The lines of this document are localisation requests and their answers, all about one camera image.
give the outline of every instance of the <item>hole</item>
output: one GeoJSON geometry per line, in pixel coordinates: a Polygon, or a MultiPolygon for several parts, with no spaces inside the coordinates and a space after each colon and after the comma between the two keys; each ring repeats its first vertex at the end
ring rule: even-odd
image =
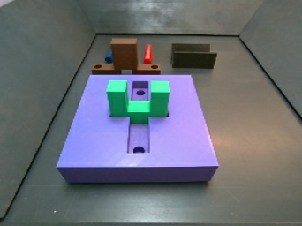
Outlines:
{"type": "Polygon", "coordinates": [[[146,152],[146,149],[141,146],[136,147],[134,148],[134,153],[145,153],[146,152]]]}
{"type": "Polygon", "coordinates": [[[146,91],[145,91],[145,90],[138,90],[138,91],[137,91],[137,94],[138,94],[138,95],[145,95],[145,94],[146,94],[146,91]]]}

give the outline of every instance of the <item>gray wall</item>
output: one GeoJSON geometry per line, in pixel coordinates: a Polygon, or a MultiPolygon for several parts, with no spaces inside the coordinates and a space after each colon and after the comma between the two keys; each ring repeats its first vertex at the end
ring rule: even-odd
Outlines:
{"type": "Polygon", "coordinates": [[[74,0],[0,8],[0,218],[95,37],[74,0]]]}
{"type": "Polygon", "coordinates": [[[241,39],[302,117],[302,1],[267,0],[241,39]]]}
{"type": "Polygon", "coordinates": [[[98,33],[240,35],[264,0],[78,0],[98,33]]]}

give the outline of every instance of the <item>green block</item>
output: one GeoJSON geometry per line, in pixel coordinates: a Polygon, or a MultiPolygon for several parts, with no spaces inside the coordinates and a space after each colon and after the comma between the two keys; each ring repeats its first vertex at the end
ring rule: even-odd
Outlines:
{"type": "Polygon", "coordinates": [[[130,124],[149,124],[150,101],[129,101],[130,124]]]}
{"type": "Polygon", "coordinates": [[[106,92],[110,106],[110,116],[128,117],[128,81],[110,80],[106,92]]]}
{"type": "Polygon", "coordinates": [[[152,81],[152,117],[168,116],[168,105],[170,96],[169,81],[152,81]]]}
{"type": "Polygon", "coordinates": [[[152,81],[152,93],[170,93],[169,81],[152,81]]]}

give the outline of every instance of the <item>brown block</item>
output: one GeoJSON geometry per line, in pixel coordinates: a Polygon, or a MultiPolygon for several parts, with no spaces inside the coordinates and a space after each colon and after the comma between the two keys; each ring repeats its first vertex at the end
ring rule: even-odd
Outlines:
{"type": "Polygon", "coordinates": [[[138,64],[137,39],[113,39],[114,66],[118,70],[136,70],[138,64]]]}
{"type": "Polygon", "coordinates": [[[116,69],[114,64],[97,64],[91,72],[93,74],[122,74],[122,71],[116,69]]]}
{"type": "Polygon", "coordinates": [[[138,64],[134,74],[161,74],[160,64],[138,64]]]}

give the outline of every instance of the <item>gray floor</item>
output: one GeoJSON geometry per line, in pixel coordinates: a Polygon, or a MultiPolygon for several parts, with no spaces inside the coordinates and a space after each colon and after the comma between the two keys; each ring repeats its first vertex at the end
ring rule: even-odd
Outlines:
{"type": "Polygon", "coordinates": [[[55,165],[91,67],[103,62],[113,37],[97,37],[3,222],[302,223],[301,121],[237,37],[138,36],[140,53],[152,43],[164,74],[193,74],[221,164],[213,181],[65,181],[55,165]],[[216,68],[173,69],[173,42],[210,43],[218,53],[216,68]]]}

